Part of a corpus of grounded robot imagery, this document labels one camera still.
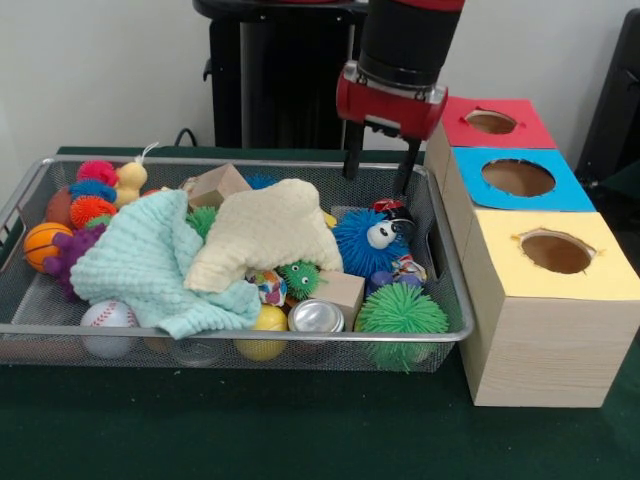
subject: green spiky ball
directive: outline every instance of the green spiky ball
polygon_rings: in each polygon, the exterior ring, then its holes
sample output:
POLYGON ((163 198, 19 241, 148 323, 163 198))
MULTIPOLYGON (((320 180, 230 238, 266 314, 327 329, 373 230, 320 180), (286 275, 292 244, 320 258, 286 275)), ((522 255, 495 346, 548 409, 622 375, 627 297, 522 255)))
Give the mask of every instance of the green spiky ball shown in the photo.
POLYGON ((198 232, 198 235, 204 240, 211 225, 216 221, 218 212, 213 207, 198 207, 189 215, 187 215, 187 223, 198 232))
POLYGON ((97 227, 98 225, 104 225, 104 226, 109 226, 109 223, 111 223, 111 219, 112 219, 112 215, 100 215, 96 218, 92 218, 91 220, 89 220, 85 225, 84 228, 93 228, 93 227, 97 227))
MULTIPOLYGON (((446 333, 449 319, 422 288, 404 283, 382 287, 371 295, 356 319, 356 331, 363 333, 446 333)), ((383 370, 409 372, 438 348, 433 343, 368 342, 365 350, 383 370)))
POLYGON ((298 261, 278 268, 287 283, 287 293, 296 300, 309 298, 320 284, 320 274, 313 263, 298 261))

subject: cream towel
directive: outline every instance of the cream towel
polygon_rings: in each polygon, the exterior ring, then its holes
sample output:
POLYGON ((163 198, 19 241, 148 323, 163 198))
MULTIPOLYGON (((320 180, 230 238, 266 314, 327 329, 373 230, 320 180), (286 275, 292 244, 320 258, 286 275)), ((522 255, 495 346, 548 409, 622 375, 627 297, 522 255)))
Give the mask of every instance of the cream towel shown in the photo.
POLYGON ((247 269, 273 270, 303 260, 342 271, 338 245, 327 228, 316 188, 289 179, 225 200, 184 286, 222 292, 247 269))

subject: rubber duck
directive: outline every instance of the rubber duck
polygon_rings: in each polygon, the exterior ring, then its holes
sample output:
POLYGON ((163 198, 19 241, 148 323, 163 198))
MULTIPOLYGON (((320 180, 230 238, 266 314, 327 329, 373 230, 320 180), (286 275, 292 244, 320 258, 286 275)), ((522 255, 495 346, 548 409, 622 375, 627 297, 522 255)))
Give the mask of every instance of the rubber duck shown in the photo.
POLYGON ((116 185, 117 196, 114 205, 118 210, 140 198, 140 189, 147 181, 147 170, 142 165, 144 157, 157 146, 157 142, 149 145, 144 149, 142 155, 138 155, 133 162, 129 162, 116 170, 118 184, 116 185))

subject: wire mesh basket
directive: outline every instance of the wire mesh basket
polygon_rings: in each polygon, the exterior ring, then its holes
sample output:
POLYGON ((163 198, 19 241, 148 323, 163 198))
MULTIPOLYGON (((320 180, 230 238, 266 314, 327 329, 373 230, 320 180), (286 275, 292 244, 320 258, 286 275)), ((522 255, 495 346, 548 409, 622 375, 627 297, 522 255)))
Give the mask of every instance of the wire mesh basket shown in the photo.
MULTIPOLYGON (((433 372, 456 341, 474 324, 466 285, 435 178, 416 167, 404 198, 417 228, 411 244, 415 259, 426 267, 426 293, 447 313, 447 333, 433 335, 300 333, 260 331, 206 332, 174 341, 156 329, 80 327, 84 302, 68 303, 55 281, 37 273, 22 254, 24 233, 41 223, 49 199, 74 183, 83 156, 58 156, 35 164, 0 212, 0 363, 123 367, 209 367, 246 369, 378 370, 372 348, 413 344, 418 352, 412 371, 433 372), (124 357, 105 359, 88 353, 84 344, 125 342, 124 357), (239 348, 263 352, 253 361, 239 348)), ((112 159, 114 163, 121 158, 112 159)), ((393 164, 363 164, 355 181, 347 182, 338 163, 224 159, 147 158, 148 189, 178 187, 185 178, 231 162, 243 175, 268 174, 277 179, 300 178, 320 192, 325 211, 369 207, 392 196, 393 164)))

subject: baseball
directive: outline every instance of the baseball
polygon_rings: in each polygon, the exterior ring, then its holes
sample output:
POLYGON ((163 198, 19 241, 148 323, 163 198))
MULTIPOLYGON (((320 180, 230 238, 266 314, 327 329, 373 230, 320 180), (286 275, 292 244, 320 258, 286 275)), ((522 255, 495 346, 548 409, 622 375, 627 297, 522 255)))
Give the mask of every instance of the baseball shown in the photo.
MULTIPOLYGON (((80 322, 82 327, 137 327, 133 310, 121 302, 113 300, 96 303, 87 310, 80 322)), ((122 358, 133 348, 135 337, 83 336, 82 344, 96 357, 105 359, 122 358)))

